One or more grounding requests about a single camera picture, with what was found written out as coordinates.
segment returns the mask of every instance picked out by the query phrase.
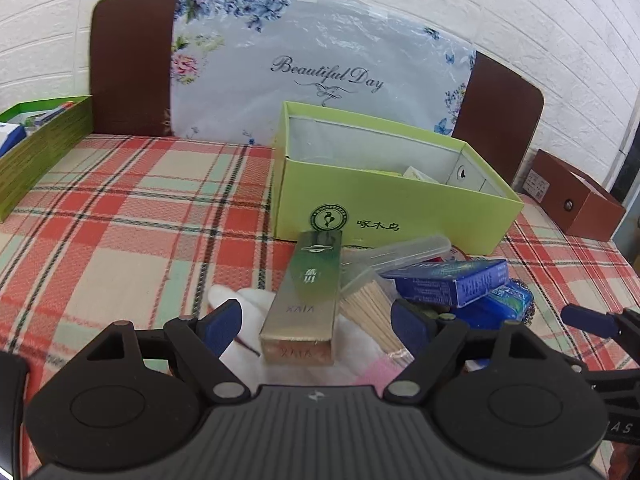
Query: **wall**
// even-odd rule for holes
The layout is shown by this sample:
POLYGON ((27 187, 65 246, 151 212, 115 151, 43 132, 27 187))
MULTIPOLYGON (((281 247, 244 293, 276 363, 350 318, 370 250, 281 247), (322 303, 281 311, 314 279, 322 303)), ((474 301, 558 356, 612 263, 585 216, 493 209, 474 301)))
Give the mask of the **wall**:
MULTIPOLYGON (((0 0, 0 109, 88 91, 98 1, 0 0)), ((370 1, 474 42, 543 90, 527 160, 544 148, 601 182, 614 176, 640 84, 640 0, 370 1)), ((122 61, 135 70, 126 45, 122 61)))

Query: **plaid tablecloth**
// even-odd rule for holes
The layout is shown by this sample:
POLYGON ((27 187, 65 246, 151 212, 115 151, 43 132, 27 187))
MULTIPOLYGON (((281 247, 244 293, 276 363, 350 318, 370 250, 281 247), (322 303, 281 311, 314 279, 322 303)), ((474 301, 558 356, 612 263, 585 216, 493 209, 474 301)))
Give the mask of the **plaid tablecloth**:
MULTIPOLYGON (((212 283, 276 289, 293 244, 268 235, 271 156, 92 135, 49 171, 0 224, 0 341, 30 362, 28 396, 113 320, 160 328, 203 315, 212 283)), ((565 237, 524 200, 494 255, 532 289, 533 330, 591 368, 629 366, 616 344, 563 326, 559 309, 635 306, 635 272, 613 244, 565 237)), ((25 460, 38 463, 33 451, 25 460)))

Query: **green box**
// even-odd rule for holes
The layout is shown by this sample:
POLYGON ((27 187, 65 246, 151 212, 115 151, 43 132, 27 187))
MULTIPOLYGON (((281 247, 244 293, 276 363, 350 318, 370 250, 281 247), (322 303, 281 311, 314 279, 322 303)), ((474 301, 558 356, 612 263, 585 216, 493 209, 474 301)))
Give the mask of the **green box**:
POLYGON ((4 221, 33 185, 94 129, 90 96, 20 103, 0 114, 5 123, 18 114, 76 104, 41 126, 0 157, 0 221, 4 221))
POLYGON ((363 247, 443 234, 489 254, 524 204, 462 140, 334 108, 285 102, 274 140, 272 231, 342 229, 363 247), (409 167, 440 184, 412 180, 409 167))

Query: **barcode label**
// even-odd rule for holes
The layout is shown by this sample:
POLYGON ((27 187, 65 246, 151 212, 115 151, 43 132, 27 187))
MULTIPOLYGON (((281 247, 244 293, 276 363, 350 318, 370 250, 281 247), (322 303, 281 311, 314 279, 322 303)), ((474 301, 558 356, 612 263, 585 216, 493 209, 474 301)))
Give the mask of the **barcode label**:
POLYGON ((549 189, 549 183, 535 171, 530 170, 522 187, 536 202, 540 203, 546 195, 546 190, 549 189))

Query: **bed headboard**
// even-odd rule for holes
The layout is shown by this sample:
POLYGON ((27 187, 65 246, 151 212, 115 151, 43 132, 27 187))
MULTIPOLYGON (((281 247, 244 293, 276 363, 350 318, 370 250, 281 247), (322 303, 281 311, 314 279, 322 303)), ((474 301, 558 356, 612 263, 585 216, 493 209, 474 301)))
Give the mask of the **bed headboard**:
MULTIPOLYGON (((101 0, 90 43, 94 130, 171 135, 169 68, 176 0, 101 0), (122 46, 127 57, 122 57, 122 46)), ((478 53, 454 137, 511 183, 542 113, 538 88, 478 53)))

